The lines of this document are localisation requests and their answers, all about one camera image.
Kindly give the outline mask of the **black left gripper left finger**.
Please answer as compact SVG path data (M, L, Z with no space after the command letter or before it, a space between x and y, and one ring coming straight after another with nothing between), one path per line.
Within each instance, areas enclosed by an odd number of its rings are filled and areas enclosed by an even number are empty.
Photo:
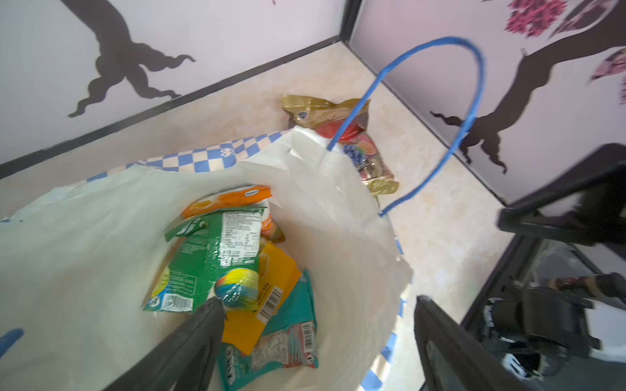
M107 390L207 390L223 338L226 311L212 297Z

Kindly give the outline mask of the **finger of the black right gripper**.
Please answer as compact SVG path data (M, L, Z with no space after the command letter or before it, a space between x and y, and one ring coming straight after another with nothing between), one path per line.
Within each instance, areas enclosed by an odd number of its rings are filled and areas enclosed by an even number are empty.
M558 216L544 207L577 196L578 202ZM571 244L625 244L625 146L599 147L554 182L503 208L502 231Z

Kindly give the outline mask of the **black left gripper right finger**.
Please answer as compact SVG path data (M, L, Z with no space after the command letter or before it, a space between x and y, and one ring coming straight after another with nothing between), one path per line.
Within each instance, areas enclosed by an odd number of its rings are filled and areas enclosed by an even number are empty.
M426 390L527 390L431 297L416 297L414 335Z

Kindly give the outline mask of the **green Fox's candy bag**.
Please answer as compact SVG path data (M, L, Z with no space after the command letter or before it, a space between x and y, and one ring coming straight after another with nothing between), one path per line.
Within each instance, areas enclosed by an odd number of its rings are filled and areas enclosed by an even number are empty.
M187 218L165 234L175 242L144 311L192 313L212 297L228 311L255 311L264 207Z

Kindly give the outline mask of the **yellow snack bag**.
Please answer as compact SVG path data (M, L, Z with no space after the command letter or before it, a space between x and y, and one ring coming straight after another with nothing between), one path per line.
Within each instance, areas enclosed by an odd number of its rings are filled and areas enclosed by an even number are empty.
M285 303L302 277L297 262L283 249L267 242L259 257L259 294L255 311L227 314L222 342L250 355L271 318Z

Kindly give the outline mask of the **blue checkered paper bag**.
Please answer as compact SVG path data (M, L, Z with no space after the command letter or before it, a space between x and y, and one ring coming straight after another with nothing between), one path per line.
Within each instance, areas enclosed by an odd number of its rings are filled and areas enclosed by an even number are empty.
M204 174L136 165L43 195L1 225L4 390L210 390L312 274L298 335L315 370L261 390L356 390L412 269L338 138L297 126Z

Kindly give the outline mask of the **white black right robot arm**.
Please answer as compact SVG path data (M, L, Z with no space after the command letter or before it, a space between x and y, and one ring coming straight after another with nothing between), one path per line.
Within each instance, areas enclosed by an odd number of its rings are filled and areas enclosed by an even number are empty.
M536 390L625 387L625 147L605 144L503 208L517 241L478 338Z

